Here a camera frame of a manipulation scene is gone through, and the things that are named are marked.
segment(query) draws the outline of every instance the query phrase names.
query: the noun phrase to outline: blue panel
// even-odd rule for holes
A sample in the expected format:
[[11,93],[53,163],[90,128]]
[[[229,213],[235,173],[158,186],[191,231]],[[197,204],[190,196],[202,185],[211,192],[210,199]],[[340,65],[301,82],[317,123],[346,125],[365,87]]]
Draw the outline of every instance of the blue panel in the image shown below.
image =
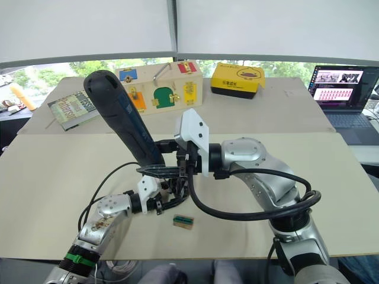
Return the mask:
[[130,76],[132,79],[138,79],[137,69],[132,69],[128,71],[120,71],[120,81],[125,80],[126,76]]

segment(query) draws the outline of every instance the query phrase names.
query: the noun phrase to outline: metal handle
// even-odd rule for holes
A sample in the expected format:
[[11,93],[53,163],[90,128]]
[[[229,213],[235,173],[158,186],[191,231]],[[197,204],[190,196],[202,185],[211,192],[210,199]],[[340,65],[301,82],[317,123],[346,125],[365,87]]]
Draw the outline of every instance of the metal handle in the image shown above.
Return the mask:
[[155,85],[156,87],[158,87],[158,84],[156,83],[156,78],[157,78],[157,77],[163,72],[163,70],[165,70],[165,68],[166,68],[167,66],[169,66],[169,67],[170,67],[170,70],[172,70],[171,64],[170,64],[170,63],[166,63],[166,64],[165,64],[164,66],[162,66],[162,68],[159,69],[159,71],[156,72],[156,74],[154,75],[154,77],[153,77],[153,82],[154,82],[154,85]]

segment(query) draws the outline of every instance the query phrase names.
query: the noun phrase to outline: laptop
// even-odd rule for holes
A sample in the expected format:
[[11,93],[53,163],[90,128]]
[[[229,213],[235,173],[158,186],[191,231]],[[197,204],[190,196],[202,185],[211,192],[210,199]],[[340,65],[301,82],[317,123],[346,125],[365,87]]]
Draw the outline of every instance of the laptop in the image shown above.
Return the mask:
[[348,145],[378,145],[379,133],[362,114],[379,78],[379,67],[314,68],[308,91]]

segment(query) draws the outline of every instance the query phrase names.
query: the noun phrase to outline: green band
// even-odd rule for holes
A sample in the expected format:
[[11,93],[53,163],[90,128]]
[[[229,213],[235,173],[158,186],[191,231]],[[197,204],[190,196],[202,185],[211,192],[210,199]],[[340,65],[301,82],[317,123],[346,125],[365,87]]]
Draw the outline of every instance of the green band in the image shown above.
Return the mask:
[[84,265],[87,265],[87,266],[89,266],[89,267],[94,267],[95,265],[96,265],[96,263],[95,262],[92,262],[92,261],[90,261],[90,260],[88,260],[88,259],[84,259],[82,256],[80,256],[80,255],[73,255],[73,254],[70,254],[70,253],[68,253],[67,255],[66,255],[66,258],[67,259],[69,259],[69,260],[72,260],[72,262],[74,262],[74,263],[80,263],[80,264],[84,264]]

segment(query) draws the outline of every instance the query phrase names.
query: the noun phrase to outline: laptop screen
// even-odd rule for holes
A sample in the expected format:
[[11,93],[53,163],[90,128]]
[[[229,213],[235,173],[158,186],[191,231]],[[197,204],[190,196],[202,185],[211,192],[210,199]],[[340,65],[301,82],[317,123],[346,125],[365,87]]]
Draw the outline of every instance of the laptop screen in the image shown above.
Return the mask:
[[316,66],[308,91],[325,110],[362,111],[379,78],[379,67]]

